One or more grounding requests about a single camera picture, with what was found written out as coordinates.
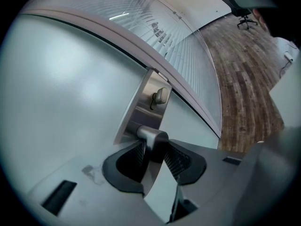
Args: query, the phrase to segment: wooden floor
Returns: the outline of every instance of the wooden floor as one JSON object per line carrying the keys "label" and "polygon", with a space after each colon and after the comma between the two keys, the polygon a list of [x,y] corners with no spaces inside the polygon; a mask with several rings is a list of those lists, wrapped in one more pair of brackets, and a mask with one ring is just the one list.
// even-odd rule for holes
{"label": "wooden floor", "polygon": [[220,148],[245,152],[283,127],[269,91],[287,62],[277,39],[260,26],[237,28],[230,15],[201,29],[212,54],[222,97]]}

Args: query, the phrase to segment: black slot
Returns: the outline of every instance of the black slot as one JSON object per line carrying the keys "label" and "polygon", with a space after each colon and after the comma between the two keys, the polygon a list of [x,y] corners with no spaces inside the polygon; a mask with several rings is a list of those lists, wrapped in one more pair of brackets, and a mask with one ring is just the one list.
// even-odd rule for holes
{"label": "black slot", "polygon": [[226,157],[225,159],[223,159],[223,161],[225,162],[228,162],[228,163],[231,163],[231,164],[234,164],[234,165],[239,165],[241,160],[240,159],[237,159],[237,158],[233,158],[233,157]]}
{"label": "black slot", "polygon": [[46,199],[42,207],[57,215],[72,193],[77,183],[64,180],[55,191]]}

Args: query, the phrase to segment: office chair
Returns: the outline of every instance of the office chair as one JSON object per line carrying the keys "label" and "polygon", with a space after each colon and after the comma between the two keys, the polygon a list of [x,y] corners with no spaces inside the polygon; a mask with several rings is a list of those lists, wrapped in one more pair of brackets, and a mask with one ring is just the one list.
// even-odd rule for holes
{"label": "office chair", "polygon": [[241,16],[240,23],[237,24],[237,28],[239,28],[239,26],[243,23],[246,23],[247,29],[249,29],[248,23],[255,23],[256,25],[258,25],[258,22],[249,19],[248,15],[251,14],[251,12],[248,9],[241,8],[239,5],[237,5],[237,3],[234,0],[222,0],[222,1],[224,1],[231,8],[231,13],[234,16],[236,17]]}

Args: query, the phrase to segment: floor plank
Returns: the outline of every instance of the floor plank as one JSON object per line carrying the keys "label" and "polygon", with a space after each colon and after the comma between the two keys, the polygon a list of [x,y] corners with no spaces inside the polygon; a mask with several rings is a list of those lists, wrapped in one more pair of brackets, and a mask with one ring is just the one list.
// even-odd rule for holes
{"label": "floor plank", "polygon": [[283,121],[269,96],[285,65],[276,38],[260,26],[237,28],[233,15],[201,29],[209,47],[222,97],[223,150],[245,152],[283,128]]}

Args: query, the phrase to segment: chair base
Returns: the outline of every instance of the chair base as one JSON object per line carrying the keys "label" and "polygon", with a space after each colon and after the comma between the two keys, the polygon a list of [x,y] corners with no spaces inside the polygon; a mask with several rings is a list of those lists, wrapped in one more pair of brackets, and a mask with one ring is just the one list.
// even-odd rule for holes
{"label": "chair base", "polygon": [[237,24],[237,28],[239,28],[239,26],[244,23],[246,23],[247,29],[250,29],[248,23],[255,23],[256,25],[258,25],[258,22],[254,21],[252,19],[249,19],[248,16],[242,16],[241,18],[243,18],[244,20],[240,20],[240,23]]}

